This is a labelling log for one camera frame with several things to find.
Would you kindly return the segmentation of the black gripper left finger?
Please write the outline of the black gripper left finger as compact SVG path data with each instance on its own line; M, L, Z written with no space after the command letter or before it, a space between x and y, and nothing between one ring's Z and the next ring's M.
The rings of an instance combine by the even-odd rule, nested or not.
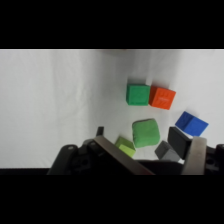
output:
M178 175L181 173L182 165L180 163L159 160L137 161L118 149L104 136L95 137L94 142L133 175Z

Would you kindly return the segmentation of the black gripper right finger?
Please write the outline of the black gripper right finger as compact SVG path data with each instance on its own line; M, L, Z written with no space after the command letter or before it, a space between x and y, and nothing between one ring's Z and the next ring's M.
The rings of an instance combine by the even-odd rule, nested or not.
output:
M168 143L184 160L182 175L203 175L207 154L207 140L202 137L188 138L176 127L170 127Z

